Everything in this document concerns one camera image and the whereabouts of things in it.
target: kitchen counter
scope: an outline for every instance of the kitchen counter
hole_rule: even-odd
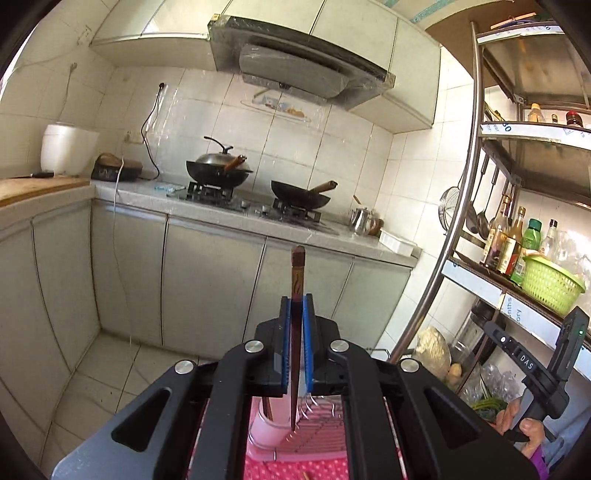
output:
[[[93,181],[92,183],[96,187],[95,198],[113,202],[114,183],[104,181]],[[165,191],[155,189],[156,185],[158,183],[155,181],[120,183],[117,192],[117,204],[411,268],[416,266],[418,257],[421,254],[421,249],[415,248],[412,257],[403,257],[380,244],[376,237],[355,235],[345,225],[339,223],[322,221],[334,233],[319,232],[304,227],[273,222],[241,212],[223,210],[200,203],[167,197]]]

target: glass bottle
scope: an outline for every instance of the glass bottle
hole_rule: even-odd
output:
[[[495,236],[495,232],[496,232],[497,227],[499,225],[505,225],[505,224],[506,224],[506,228],[508,228],[508,226],[509,226],[508,220],[505,216],[505,210],[509,206],[510,202],[511,202],[511,197],[509,197],[508,195],[503,195],[503,197],[501,198],[501,204],[499,205],[499,209],[496,212],[496,216],[491,221],[490,229],[488,232],[488,237],[486,239],[486,244],[484,247],[484,251],[482,253],[482,259],[480,260],[481,265],[485,264],[486,256],[488,255],[488,252],[491,248],[492,238]]]
[[[540,253],[550,261],[554,261],[554,252],[556,250],[556,229],[558,222],[554,219],[550,220],[550,228],[546,238],[540,244]]]
[[[517,210],[517,221],[513,222],[507,232],[507,240],[503,246],[503,251],[499,257],[499,264],[496,270],[507,278],[510,278],[519,258],[521,244],[523,241],[523,218],[525,217],[525,208],[519,207]]]

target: green bottle cap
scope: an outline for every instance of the green bottle cap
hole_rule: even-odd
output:
[[[537,230],[539,232],[542,230],[542,222],[540,222],[536,218],[531,218],[530,224],[528,226],[529,226],[529,228],[533,228],[534,230]]]

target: wok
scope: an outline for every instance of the wok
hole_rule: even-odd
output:
[[[246,157],[239,155],[225,166],[187,162],[187,172],[193,180],[201,185],[211,185],[222,189],[234,189],[242,184],[252,170],[237,168],[242,165]]]
[[[322,208],[330,201],[330,197],[321,195],[321,192],[328,192],[337,188],[334,180],[327,181],[313,189],[306,190],[294,187],[288,183],[280,181],[271,182],[271,190],[280,201],[288,203],[292,207],[303,208],[305,210],[316,210]]]

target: cabinet door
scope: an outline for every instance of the cabinet door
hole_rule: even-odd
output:
[[[224,12],[234,17],[262,22],[310,33],[323,0],[232,0]]]
[[[164,345],[219,359],[242,342],[264,238],[172,219],[164,254]]]
[[[384,96],[402,102],[432,125],[440,62],[439,44],[415,25],[401,20],[389,69],[396,75],[396,82]]]
[[[90,266],[90,202],[33,220],[39,282],[71,370],[99,331]]]
[[[92,267],[99,320],[105,330],[162,344],[160,284],[165,229],[166,215],[118,206],[113,238],[113,206],[93,204]]]
[[[392,316],[410,268],[356,258],[333,320],[341,338],[373,348]]]
[[[398,17],[369,0],[326,0],[312,35],[388,70]]]
[[[277,317],[281,297],[291,296],[291,247],[287,242],[267,240],[245,340],[254,338],[259,323]],[[314,296],[317,315],[332,318],[352,263],[349,255],[306,247],[304,292]]]
[[[44,432],[70,371],[37,279],[31,224],[0,232],[0,378]]]
[[[119,0],[93,41],[139,37],[163,0]]]
[[[146,33],[207,35],[207,24],[221,14],[229,0],[166,0],[148,24]]]

